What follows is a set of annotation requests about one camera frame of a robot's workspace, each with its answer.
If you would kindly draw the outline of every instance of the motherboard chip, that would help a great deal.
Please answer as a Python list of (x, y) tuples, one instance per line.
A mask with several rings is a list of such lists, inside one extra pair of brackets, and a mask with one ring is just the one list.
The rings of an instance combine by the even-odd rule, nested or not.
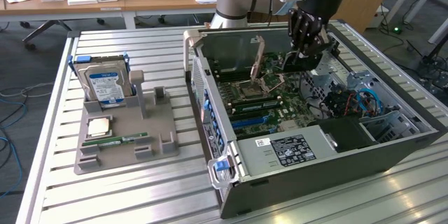
[(288, 120), (280, 123), (280, 128), (283, 131), (291, 131), (299, 129), (299, 126), (295, 120)]
[(246, 82), (240, 84), (242, 94), (246, 98), (256, 98), (263, 96), (263, 90), (256, 82)]

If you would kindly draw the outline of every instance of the green ram module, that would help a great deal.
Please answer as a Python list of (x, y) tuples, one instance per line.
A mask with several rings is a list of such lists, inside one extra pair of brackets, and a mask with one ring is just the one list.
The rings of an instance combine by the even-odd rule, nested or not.
[(148, 135), (148, 133), (144, 132), (144, 133), (138, 133), (138, 134), (132, 134), (132, 135), (127, 135), (127, 136), (114, 136), (114, 137), (108, 137), (108, 138), (104, 138), (104, 139), (84, 142), (83, 146), (90, 146), (90, 145), (94, 145), (94, 144), (98, 144), (102, 147), (111, 146), (111, 145), (119, 145), (119, 144), (132, 142), (138, 137), (147, 136), (147, 135)]

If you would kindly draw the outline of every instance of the side panel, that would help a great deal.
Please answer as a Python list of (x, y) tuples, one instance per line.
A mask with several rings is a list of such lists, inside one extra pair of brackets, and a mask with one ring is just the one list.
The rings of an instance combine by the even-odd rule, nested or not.
[(411, 152), (422, 148), (426, 139), (434, 137), (428, 135), (420, 140), (390, 144), (236, 185), (224, 199), (222, 218), (232, 218), (387, 171)]

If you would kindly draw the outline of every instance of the metal table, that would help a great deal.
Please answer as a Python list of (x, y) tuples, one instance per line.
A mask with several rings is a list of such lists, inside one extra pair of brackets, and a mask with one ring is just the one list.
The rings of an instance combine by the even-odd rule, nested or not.
[[(334, 25), (448, 125), (447, 107), (346, 24)], [(184, 81), (183, 32), (190, 28), (87, 31), (67, 39), (18, 223), (447, 223), (448, 136), (382, 174), (234, 219), (219, 218)], [(346, 63), (362, 71), (351, 52), (340, 50)], [(167, 86), (180, 155), (76, 175), (83, 90), (67, 57), (123, 51), (132, 69), (144, 70), (144, 90)]]

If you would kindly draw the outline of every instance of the hard drive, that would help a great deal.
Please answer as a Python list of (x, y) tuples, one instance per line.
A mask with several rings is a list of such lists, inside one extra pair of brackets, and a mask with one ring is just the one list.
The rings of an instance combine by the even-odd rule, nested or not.
[(134, 95), (130, 82), (130, 57), (78, 56), (68, 62), (76, 73), (87, 101), (99, 101), (103, 108), (120, 106), (124, 97)]

